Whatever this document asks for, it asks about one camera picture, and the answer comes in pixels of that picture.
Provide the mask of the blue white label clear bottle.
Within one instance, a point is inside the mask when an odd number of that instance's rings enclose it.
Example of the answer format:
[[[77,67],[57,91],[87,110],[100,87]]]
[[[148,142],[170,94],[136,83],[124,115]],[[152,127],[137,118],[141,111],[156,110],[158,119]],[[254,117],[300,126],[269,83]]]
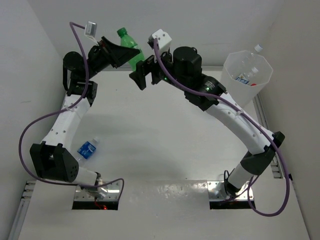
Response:
[[[248,72],[241,73],[239,76],[235,78],[236,81],[247,85],[253,80],[259,70],[256,67],[252,67]]]

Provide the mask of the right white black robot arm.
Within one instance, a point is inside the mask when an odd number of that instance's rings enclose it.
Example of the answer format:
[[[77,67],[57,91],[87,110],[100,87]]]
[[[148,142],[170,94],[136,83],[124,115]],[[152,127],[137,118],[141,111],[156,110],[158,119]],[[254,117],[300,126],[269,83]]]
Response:
[[[144,90],[148,74],[153,85],[164,81],[182,90],[191,104],[223,123],[247,147],[245,156],[224,180],[222,194],[235,197],[251,177],[261,175],[270,165],[284,134],[259,126],[217,79],[203,74],[202,58],[195,48],[182,46],[173,53],[151,55],[138,62],[129,77]]]

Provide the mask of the clear unlabelled plastic bottle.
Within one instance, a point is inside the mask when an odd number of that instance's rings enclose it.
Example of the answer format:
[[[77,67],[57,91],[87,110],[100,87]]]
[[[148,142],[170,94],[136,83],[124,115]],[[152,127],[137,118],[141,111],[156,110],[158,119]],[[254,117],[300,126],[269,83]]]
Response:
[[[252,69],[252,63],[254,62],[255,56],[263,50],[263,47],[260,44],[257,44],[254,47],[254,51],[246,53],[245,57],[237,64],[237,70],[235,77],[238,77],[242,73],[247,73]]]

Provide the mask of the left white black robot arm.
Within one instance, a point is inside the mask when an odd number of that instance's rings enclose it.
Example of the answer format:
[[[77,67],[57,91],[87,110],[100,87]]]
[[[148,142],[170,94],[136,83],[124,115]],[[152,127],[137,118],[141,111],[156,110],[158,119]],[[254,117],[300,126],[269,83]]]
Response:
[[[61,112],[41,143],[34,143],[29,150],[39,178],[83,188],[96,188],[102,182],[98,172],[79,165],[70,152],[72,141],[97,94],[98,85],[91,78],[108,66],[122,66],[139,53],[136,47],[116,45],[102,37],[88,55],[70,51],[64,56],[63,81],[69,87]]]

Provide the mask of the blue label small bottle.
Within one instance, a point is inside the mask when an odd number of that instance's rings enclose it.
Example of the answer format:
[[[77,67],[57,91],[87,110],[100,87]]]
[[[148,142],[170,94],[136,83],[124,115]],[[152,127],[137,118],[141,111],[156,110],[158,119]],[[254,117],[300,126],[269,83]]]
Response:
[[[83,143],[77,150],[78,160],[88,160],[96,152],[99,143],[100,139],[98,137],[94,137]]]

